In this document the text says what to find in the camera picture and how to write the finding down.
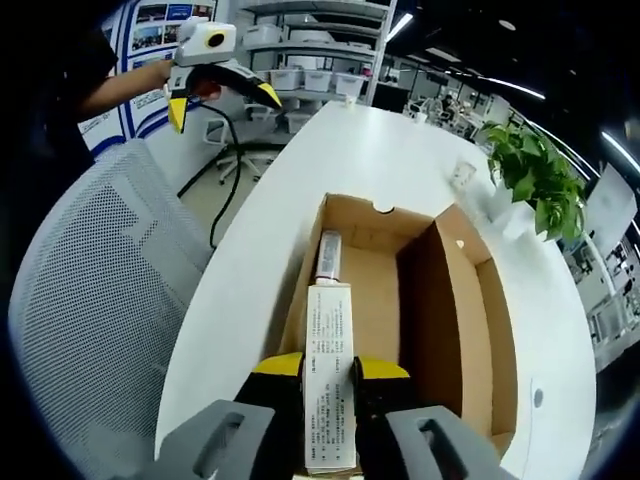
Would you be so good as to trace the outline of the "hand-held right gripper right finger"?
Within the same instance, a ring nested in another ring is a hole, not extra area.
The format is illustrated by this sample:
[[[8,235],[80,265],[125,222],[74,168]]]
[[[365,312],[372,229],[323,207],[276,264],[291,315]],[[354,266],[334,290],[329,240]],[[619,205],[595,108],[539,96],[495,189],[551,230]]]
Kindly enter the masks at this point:
[[[399,365],[356,357],[355,445],[366,479],[511,479],[491,442],[442,405],[428,406]]]

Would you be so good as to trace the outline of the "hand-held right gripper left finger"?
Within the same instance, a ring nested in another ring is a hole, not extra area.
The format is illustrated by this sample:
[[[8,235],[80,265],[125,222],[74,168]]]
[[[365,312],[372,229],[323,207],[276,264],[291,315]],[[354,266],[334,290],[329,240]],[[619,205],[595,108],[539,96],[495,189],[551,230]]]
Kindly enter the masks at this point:
[[[170,432],[156,479],[291,479],[303,430],[300,352],[267,358],[235,399],[216,400]]]

